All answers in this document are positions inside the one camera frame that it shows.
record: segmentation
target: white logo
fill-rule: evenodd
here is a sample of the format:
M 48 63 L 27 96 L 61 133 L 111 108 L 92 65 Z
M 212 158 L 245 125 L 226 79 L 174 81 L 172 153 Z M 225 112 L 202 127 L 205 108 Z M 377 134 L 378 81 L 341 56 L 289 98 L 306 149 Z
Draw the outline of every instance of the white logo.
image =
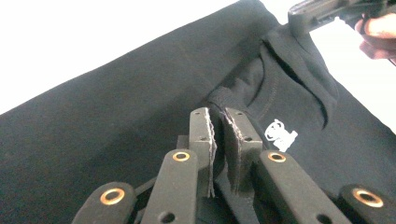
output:
M 295 131 L 288 133 L 288 131 L 285 130 L 285 125 L 277 119 L 265 130 L 265 137 L 267 140 L 270 142 L 274 141 L 274 146 L 279 148 L 281 152 L 286 152 L 297 135 Z

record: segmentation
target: copper ring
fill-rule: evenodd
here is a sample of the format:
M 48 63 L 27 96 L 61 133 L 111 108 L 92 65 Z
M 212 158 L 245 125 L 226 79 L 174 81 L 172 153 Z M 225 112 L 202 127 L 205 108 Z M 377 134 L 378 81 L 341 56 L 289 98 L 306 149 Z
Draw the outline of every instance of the copper ring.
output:
M 284 162 L 286 160 L 286 157 L 282 154 L 271 152 L 270 154 L 268 154 L 268 159 L 276 162 Z
M 119 195 L 117 195 L 117 197 L 113 198 L 113 199 L 107 199 L 106 196 L 109 193 L 112 192 L 117 192 Z M 123 189 L 108 189 L 105 191 L 105 193 L 102 194 L 102 196 L 100 197 L 100 201 L 101 203 L 105 204 L 105 205 L 112 205 L 112 204 L 116 204 L 119 203 L 123 197 L 125 196 L 125 191 Z
M 175 161 L 186 161 L 190 158 L 190 154 L 187 152 L 177 152 L 172 157 Z
M 359 202 L 364 203 L 370 207 L 379 208 L 379 207 L 384 206 L 384 202 L 382 201 L 382 199 L 380 197 L 378 197 L 377 195 L 373 194 L 372 192 L 370 192 L 366 189 L 353 189 L 352 194 Z M 366 195 L 366 196 L 370 197 L 371 200 L 366 199 L 366 198 L 362 197 L 361 195 Z

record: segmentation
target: black fabric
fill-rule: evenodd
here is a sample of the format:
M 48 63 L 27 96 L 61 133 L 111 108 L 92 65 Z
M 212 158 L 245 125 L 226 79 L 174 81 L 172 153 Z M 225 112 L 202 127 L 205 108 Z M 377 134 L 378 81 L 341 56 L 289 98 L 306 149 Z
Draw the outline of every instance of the black fabric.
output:
M 332 79 L 309 38 L 241 1 L 2 115 L 0 222 L 70 222 L 98 186 L 138 187 L 207 102 L 213 119 L 224 106 L 246 111 L 265 148 L 276 149 L 264 134 L 274 119 L 295 130 L 287 152 L 331 194 L 360 183 L 396 198 L 395 135 Z
M 262 3 L 241 1 L 2 115 L 0 222 L 67 223 L 99 186 L 150 180 L 190 112 L 275 26 Z
M 396 199 L 396 135 L 329 74 L 309 36 L 288 25 L 262 38 L 260 57 L 208 99 L 219 117 L 225 107 L 245 111 L 266 149 L 275 119 L 297 132 L 287 152 L 331 196 L 359 183 Z

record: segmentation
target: hole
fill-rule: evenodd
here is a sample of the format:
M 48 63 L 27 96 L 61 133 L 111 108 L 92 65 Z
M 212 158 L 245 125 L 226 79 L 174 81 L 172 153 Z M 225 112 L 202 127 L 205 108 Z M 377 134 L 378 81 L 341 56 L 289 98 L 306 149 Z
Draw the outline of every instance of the hole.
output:
M 268 154 L 268 159 L 276 162 L 284 162 L 286 160 L 286 157 L 279 153 L 271 152 L 270 154 Z
M 369 202 L 375 202 L 375 198 L 373 196 L 371 196 L 370 194 L 366 194 L 366 193 L 362 193 L 361 197 Z
M 277 161 L 282 160 L 282 157 L 280 155 L 273 155 L 272 158 Z
M 107 200 L 114 200 L 117 198 L 120 194 L 118 192 L 110 192 L 106 195 Z
M 323 224 L 332 224 L 332 220 L 326 215 L 322 215 L 322 214 L 318 215 L 317 220 Z
M 178 159 L 184 159 L 184 158 L 186 158 L 187 156 L 185 155 L 185 154 L 177 154 L 176 155 L 176 158 L 178 158 Z
M 159 216 L 159 220 L 161 221 L 161 223 L 171 223 L 175 221 L 175 218 L 175 215 L 170 212 L 163 212 Z
M 186 161 L 190 158 L 190 154 L 187 152 L 177 152 L 172 157 L 175 161 Z

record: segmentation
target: hand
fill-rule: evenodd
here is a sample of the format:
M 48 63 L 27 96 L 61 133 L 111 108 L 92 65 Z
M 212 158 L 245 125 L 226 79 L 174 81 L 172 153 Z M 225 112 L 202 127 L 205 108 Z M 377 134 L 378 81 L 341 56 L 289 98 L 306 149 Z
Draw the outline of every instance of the hand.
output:
M 364 34 L 361 50 L 372 59 L 390 59 L 396 65 L 396 14 L 370 19 L 362 26 L 363 20 L 355 25 Z

